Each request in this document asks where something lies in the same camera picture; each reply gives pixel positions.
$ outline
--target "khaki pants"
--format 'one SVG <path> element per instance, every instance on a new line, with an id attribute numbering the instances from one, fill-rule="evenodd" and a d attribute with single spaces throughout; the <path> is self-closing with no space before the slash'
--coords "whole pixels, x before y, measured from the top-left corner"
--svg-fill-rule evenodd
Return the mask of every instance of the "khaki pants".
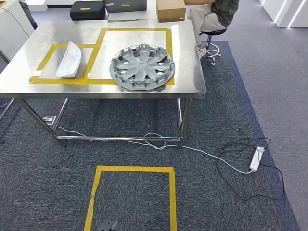
<path id="1" fill-rule="evenodd" d="M 196 6 L 189 11 L 188 19 L 193 23 L 193 32 L 195 33 L 197 45 L 202 42 L 199 39 L 200 31 L 216 31 L 223 30 L 225 27 L 221 25 L 215 13 L 211 12 L 212 4 Z"/>

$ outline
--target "gray floor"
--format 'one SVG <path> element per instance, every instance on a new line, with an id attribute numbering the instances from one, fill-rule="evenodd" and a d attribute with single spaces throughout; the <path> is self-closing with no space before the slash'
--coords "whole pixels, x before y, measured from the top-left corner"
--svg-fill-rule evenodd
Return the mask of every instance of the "gray floor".
<path id="1" fill-rule="evenodd" d="M 38 23 L 69 19 L 69 9 L 34 13 Z M 257 0 L 242 0 L 228 41 L 250 99 L 285 178 L 300 227 L 308 230 L 308 28 L 277 28 Z"/>

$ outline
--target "dark gray carpet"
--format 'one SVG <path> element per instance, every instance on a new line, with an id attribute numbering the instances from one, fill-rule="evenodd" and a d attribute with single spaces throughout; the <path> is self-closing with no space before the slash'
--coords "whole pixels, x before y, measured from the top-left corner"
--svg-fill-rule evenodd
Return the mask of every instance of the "dark gray carpet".
<path id="1" fill-rule="evenodd" d="M 216 66 L 202 61 L 208 92 L 205 99 L 193 101 L 184 142 L 214 155 L 244 137 L 236 128 L 254 137 L 258 126 L 251 121 L 250 102 L 243 100 L 247 96 L 229 46 L 217 44 L 223 55 Z M 62 103 L 29 102 L 41 116 L 55 114 Z M 177 128 L 175 100 L 71 100 L 61 125 L 85 134 L 131 136 L 168 136 Z M 83 230 L 97 165 L 174 167 L 179 231 L 299 230 L 287 198 L 242 201 L 218 174 L 215 160 L 202 153 L 99 141 L 69 141 L 60 148 L 17 103 L 2 122 L 0 134 L 5 141 L 0 145 L 0 230 Z M 226 152 L 223 158 L 248 171 L 254 151 Z M 263 160 L 273 164 L 270 151 Z M 277 172 L 271 168 L 242 175 L 223 163 L 218 167 L 244 197 L 282 193 Z M 102 174 L 92 230 L 109 215 L 119 218 L 119 231 L 169 230 L 168 185 L 166 174 Z"/>

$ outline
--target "sneaker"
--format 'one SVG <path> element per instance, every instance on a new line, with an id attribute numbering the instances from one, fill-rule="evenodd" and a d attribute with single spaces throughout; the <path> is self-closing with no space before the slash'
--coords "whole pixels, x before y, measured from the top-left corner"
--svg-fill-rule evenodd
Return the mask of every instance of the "sneaker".
<path id="1" fill-rule="evenodd" d="M 206 48 L 203 47 L 203 48 L 198 48 L 198 53 L 199 55 L 199 58 L 202 58 L 203 56 L 205 56 L 206 54 Z"/>

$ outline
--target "yellow tape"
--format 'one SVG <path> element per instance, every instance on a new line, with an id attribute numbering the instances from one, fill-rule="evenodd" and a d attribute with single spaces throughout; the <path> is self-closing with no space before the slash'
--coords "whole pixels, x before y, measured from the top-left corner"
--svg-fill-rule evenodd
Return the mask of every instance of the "yellow tape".
<path id="1" fill-rule="evenodd" d="M 91 224 L 92 223 L 93 211 L 94 207 L 94 197 L 97 192 L 97 186 L 100 179 L 100 170 L 96 169 L 94 180 L 93 181 L 92 191 L 90 196 L 90 202 L 88 203 L 87 218 L 85 223 L 85 231 L 91 231 Z"/>
<path id="2" fill-rule="evenodd" d="M 82 78 L 69 78 L 69 79 L 51 79 L 51 78 L 39 78 L 39 76 L 32 76 L 29 82 L 33 84 L 73 84 L 73 85 L 86 85 L 86 84 L 106 84 L 106 85 L 116 85 L 112 79 L 88 79 L 88 74 L 92 70 L 97 59 L 98 52 L 100 51 L 103 40 L 106 31 L 165 31 L 166 51 L 172 57 L 172 35 L 171 30 L 168 28 L 131 28 L 131 27 L 116 27 L 116 28 L 102 28 L 98 35 L 95 44 L 77 44 L 80 48 L 93 48 L 92 53 L 86 64 Z M 52 54 L 56 49 L 66 48 L 67 44 L 60 43 L 53 44 L 46 53 L 43 60 L 36 69 L 37 71 L 42 71 L 47 63 L 51 59 Z M 165 85 L 174 85 L 174 77 L 165 83 Z"/>
<path id="3" fill-rule="evenodd" d="M 177 231 L 177 206 L 175 196 L 175 173 L 173 167 L 148 167 L 148 166 L 103 166 L 97 165 L 96 168 L 90 202 L 88 203 L 87 217 L 84 231 L 91 231 L 93 219 L 94 197 L 100 183 L 100 173 L 103 171 L 115 172 L 160 172 L 169 174 L 169 200 L 170 200 L 170 230 Z"/>

